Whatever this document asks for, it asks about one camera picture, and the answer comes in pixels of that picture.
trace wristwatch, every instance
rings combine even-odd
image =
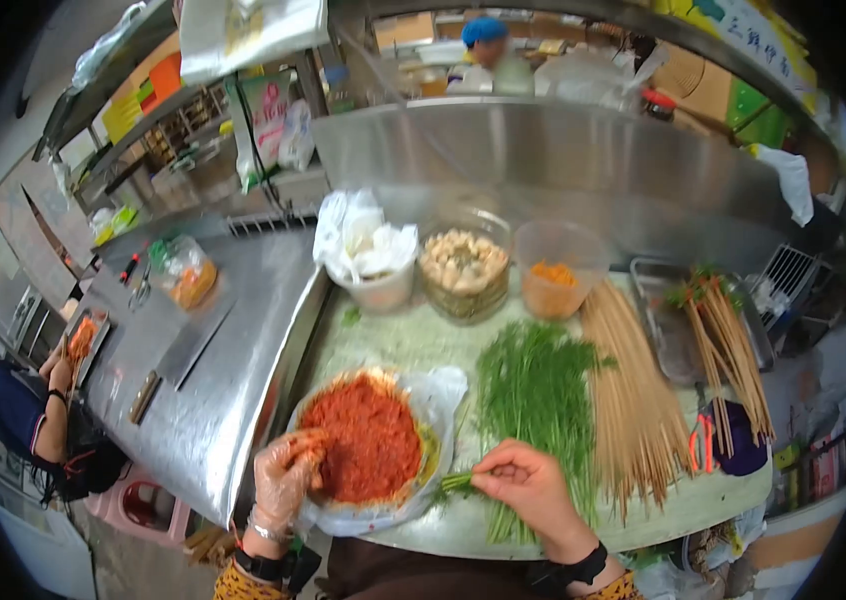
[[[262,556],[249,557],[243,548],[237,547],[234,558],[237,565],[247,574],[262,581],[281,581],[283,579],[283,558],[274,559]]]
[[[607,557],[607,546],[600,542],[589,556],[575,564],[557,564],[549,560],[535,563],[526,573],[526,581],[535,594],[565,598],[566,587],[575,581],[593,585],[597,575],[607,568]]]

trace dill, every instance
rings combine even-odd
[[[595,444],[585,372],[612,367],[596,346],[554,323],[512,321],[477,359],[477,429],[487,446],[516,438],[556,457],[576,511],[596,516]],[[489,508],[489,544],[531,544],[536,534],[510,507]]]
[[[469,498],[477,494],[479,490],[470,483],[472,477],[473,473],[470,471],[444,475],[439,480],[439,486],[432,493],[430,503],[442,510],[450,503],[450,498],[453,496]]]

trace stainless steel counter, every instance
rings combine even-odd
[[[633,300],[633,284],[627,273],[613,272],[610,281]],[[342,290],[327,300],[324,316],[313,334],[313,342],[300,372],[300,388],[313,389],[340,371],[359,366],[382,365],[408,371],[429,371],[441,365],[463,369],[470,389],[456,409],[456,444],[453,468],[459,471],[475,464],[487,451],[475,423],[477,369],[481,350],[501,328],[514,319],[529,317],[520,299],[517,271],[510,274],[509,298],[500,311],[476,325],[460,328],[450,323],[417,294],[411,306],[394,315],[363,314],[355,324],[345,322],[353,306]],[[579,318],[566,322],[573,333],[581,333]],[[724,388],[726,398],[734,398]],[[683,417],[689,426],[697,419],[697,395],[693,388],[676,388]],[[692,479],[680,477],[669,490],[664,510],[644,507],[638,497],[629,500],[625,526],[611,500],[597,495],[597,521],[592,523],[599,538],[613,552],[660,544],[700,531],[739,515],[766,500],[771,489],[773,467],[769,461],[745,477],[717,471],[700,473]],[[416,520],[385,529],[364,538],[393,546],[472,559],[535,560],[541,551],[536,544],[487,544],[487,504],[477,495],[453,498],[445,507],[433,507]]]
[[[139,426],[128,421],[129,408],[185,314],[155,287],[130,312],[129,288],[106,267],[75,313],[83,306],[106,309],[116,324],[83,402],[158,484],[222,526],[237,503],[251,450],[269,438],[276,408],[289,395],[326,296],[328,280],[312,261],[313,235],[299,229],[199,240],[236,289],[236,304],[183,386],[174,391],[161,384]],[[251,491],[252,478],[246,481]]]

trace hand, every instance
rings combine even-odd
[[[290,529],[307,491],[322,487],[320,464],[326,444],[324,431],[307,429],[287,433],[260,450],[253,459],[254,523],[274,533]]]
[[[46,358],[46,362],[43,363],[43,366],[40,366],[40,377],[44,378],[45,380],[50,380],[50,373],[53,371],[54,367],[57,366],[57,363],[60,360],[60,357],[63,355],[63,346],[66,342],[66,334],[60,338],[60,341],[57,343],[56,347],[53,349],[53,352],[49,354]]]
[[[49,389],[69,392],[73,384],[73,366],[65,358],[58,358],[56,364],[49,371]]]
[[[473,467],[471,483],[516,511],[554,563],[578,563],[600,544],[573,508],[560,463],[528,443],[504,439]]]

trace stainless steel wall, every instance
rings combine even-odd
[[[761,270],[793,227],[775,171],[646,116],[445,98],[316,119],[312,128],[330,185],[373,187],[396,223],[472,205],[514,228],[535,218],[581,223],[620,265],[649,255],[742,273]]]

